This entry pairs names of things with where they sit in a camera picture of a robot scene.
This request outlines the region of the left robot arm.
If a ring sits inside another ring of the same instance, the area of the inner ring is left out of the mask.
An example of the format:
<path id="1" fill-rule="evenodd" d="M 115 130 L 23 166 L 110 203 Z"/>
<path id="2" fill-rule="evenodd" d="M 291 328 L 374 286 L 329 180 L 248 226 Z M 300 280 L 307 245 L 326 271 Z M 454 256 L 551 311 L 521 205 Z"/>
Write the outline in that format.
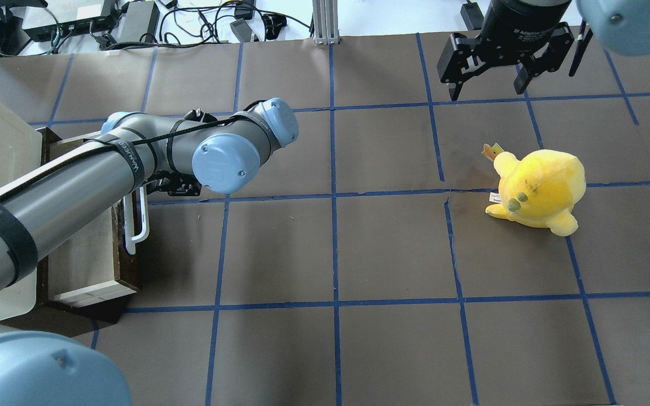
<path id="1" fill-rule="evenodd" d="M 184 180 L 229 195 L 249 183 L 299 126 L 281 98 L 225 119 L 116 112 L 100 134 L 0 188 L 0 291 L 133 192 L 176 193 Z M 61 334 L 0 325 L 0 405 L 131 405 L 125 376 Z"/>

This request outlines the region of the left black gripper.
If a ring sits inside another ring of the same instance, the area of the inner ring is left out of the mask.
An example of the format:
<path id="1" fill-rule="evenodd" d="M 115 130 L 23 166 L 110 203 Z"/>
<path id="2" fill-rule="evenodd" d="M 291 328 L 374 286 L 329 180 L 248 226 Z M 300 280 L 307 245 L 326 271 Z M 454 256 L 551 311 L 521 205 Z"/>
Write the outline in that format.
<path id="1" fill-rule="evenodd" d="M 201 183 L 186 173 L 155 173 L 147 181 L 147 195 L 156 192 L 168 196 L 200 196 Z"/>

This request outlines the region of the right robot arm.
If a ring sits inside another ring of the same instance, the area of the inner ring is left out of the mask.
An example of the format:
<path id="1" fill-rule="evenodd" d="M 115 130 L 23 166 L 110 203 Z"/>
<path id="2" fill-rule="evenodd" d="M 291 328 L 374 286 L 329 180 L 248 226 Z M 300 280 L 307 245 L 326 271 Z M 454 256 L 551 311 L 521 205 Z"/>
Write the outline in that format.
<path id="1" fill-rule="evenodd" d="M 576 48 L 568 74 L 575 75 L 592 39 L 622 56 L 650 54 L 650 1 L 578 1 L 574 34 L 563 15 L 570 1 L 492 1 L 480 33 L 452 33 L 437 63 L 439 80 L 451 100 L 467 80 L 495 67 L 519 66 L 513 82 L 523 94 L 534 78 L 562 67 Z"/>

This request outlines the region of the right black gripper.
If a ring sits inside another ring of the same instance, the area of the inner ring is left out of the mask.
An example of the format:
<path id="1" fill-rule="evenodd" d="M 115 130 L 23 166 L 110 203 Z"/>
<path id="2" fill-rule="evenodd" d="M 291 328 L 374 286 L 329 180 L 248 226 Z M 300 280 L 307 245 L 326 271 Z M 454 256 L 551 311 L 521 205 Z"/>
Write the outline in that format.
<path id="1" fill-rule="evenodd" d="M 492 1 L 474 38 L 452 33 L 437 63 L 451 101 L 459 100 L 464 83 L 495 67 L 520 66 L 513 82 L 523 95 L 531 81 L 560 69 L 574 36 L 562 20 L 570 1 Z"/>

